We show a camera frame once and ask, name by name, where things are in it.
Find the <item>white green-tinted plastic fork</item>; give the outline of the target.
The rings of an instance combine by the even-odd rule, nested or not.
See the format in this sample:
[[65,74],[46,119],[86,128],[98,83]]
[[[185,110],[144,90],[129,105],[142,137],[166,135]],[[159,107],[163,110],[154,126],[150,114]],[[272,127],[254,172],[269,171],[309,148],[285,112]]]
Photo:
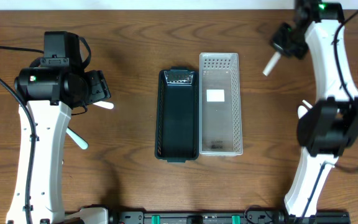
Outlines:
[[66,133],[80,147],[80,149],[86,150],[88,148],[89,144],[81,136],[77,135],[77,133],[75,133],[72,129],[67,128]]

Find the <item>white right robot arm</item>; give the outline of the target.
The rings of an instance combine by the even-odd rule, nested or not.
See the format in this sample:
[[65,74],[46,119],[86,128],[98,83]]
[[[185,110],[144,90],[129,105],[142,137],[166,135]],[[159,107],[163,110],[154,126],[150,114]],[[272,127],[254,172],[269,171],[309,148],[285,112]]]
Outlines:
[[298,108],[297,140],[301,157],[284,198],[285,213],[274,223],[341,223],[344,215],[317,212],[317,201],[333,168],[358,172],[337,164],[358,137],[358,89],[352,79],[344,43],[344,17],[338,2],[295,1],[295,25],[283,23],[271,38],[275,54],[264,68],[268,75],[280,57],[303,59],[311,54],[316,102]]

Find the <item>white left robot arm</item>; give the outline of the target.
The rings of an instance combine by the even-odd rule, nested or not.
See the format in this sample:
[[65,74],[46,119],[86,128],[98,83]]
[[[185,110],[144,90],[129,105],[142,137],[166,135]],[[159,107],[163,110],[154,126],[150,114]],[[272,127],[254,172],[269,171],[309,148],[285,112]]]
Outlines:
[[21,148],[16,187],[6,223],[108,223],[108,209],[92,205],[67,215],[62,199],[65,137],[88,143],[69,127],[72,111],[96,105],[108,110],[111,94],[102,71],[86,71],[84,38],[65,31],[44,34],[44,55],[14,81],[21,105]]

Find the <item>thick white plastic spoon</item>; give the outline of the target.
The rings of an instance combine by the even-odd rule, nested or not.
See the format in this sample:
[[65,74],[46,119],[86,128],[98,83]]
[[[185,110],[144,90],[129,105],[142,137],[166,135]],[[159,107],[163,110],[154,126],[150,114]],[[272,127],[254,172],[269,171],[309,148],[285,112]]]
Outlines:
[[114,108],[114,104],[111,102],[107,102],[107,101],[98,101],[98,102],[93,103],[93,105],[105,108],[107,110],[112,110]]

